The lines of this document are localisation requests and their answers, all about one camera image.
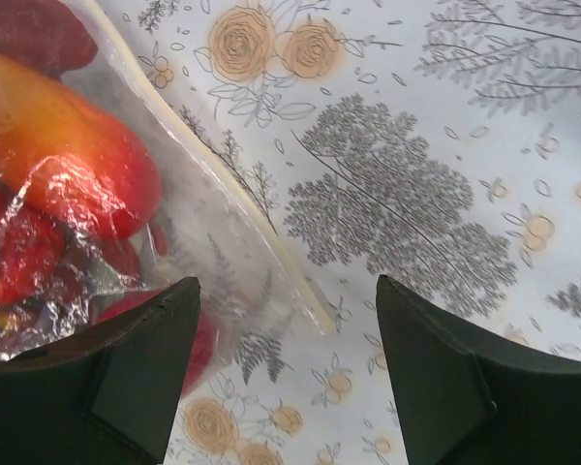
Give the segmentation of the red fake lobster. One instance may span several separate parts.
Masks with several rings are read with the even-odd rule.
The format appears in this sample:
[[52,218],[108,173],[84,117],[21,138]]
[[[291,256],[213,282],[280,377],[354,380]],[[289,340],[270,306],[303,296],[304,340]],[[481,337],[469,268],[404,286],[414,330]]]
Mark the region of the red fake lobster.
[[59,79],[90,64],[98,47],[56,0],[0,0],[0,54]]

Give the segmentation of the clear zip top bag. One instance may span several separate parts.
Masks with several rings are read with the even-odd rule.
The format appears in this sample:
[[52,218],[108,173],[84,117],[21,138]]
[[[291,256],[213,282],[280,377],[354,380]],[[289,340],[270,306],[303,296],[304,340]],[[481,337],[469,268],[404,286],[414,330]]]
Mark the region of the clear zip top bag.
[[161,175],[162,198],[138,232],[102,239],[44,213],[0,180],[12,195],[58,223],[66,238],[62,258],[45,284],[15,304],[0,306],[0,361],[95,325],[100,312],[125,293],[165,288],[193,275],[202,286],[201,307],[216,329],[213,358],[204,374],[231,360],[245,377],[264,366],[277,379],[285,366],[282,338],[313,335],[323,327],[315,295],[291,270],[259,212],[248,207],[238,182],[219,174],[216,153],[169,108],[151,104],[147,78],[129,78],[115,44],[79,4],[64,5],[98,52],[87,66],[48,78],[138,136]]

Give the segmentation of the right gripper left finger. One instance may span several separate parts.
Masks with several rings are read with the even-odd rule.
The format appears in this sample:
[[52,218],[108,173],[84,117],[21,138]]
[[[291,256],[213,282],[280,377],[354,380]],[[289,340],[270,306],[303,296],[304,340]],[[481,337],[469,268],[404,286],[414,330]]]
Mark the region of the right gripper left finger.
[[136,308],[0,361],[0,464],[161,464],[196,335],[186,277]]

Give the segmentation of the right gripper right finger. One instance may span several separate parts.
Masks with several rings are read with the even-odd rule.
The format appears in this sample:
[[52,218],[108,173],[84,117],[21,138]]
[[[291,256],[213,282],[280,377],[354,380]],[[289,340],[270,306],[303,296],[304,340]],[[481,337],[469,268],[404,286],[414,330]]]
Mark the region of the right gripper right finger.
[[386,275],[376,308],[409,463],[581,464],[581,361],[505,339]]

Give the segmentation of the orange yellow fake mango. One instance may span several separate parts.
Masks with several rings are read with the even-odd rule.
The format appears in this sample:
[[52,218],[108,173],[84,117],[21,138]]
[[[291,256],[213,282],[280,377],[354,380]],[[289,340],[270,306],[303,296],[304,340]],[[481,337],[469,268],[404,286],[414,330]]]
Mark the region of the orange yellow fake mango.
[[125,124],[0,54],[0,180],[44,213],[102,239],[154,216],[162,178]]

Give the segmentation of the red fake tomato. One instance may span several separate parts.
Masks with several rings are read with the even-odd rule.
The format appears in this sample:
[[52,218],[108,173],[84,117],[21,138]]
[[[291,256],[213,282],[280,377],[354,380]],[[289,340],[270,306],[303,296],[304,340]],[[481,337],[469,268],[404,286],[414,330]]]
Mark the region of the red fake tomato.
[[[111,303],[102,310],[95,321],[96,324],[112,319],[117,315],[125,313],[159,294],[164,288],[150,291],[134,291]],[[193,390],[198,381],[208,368],[213,358],[216,343],[216,329],[211,319],[205,314],[204,307],[200,308],[199,322],[191,350],[188,368],[185,374],[182,387],[182,395],[185,396]]]

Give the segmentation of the red fake strawberry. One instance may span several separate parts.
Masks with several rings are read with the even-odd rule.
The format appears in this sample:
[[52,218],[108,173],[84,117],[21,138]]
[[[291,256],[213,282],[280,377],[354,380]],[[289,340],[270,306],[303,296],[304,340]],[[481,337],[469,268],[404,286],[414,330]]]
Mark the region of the red fake strawberry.
[[0,306],[37,292],[65,245],[58,223],[0,186]]

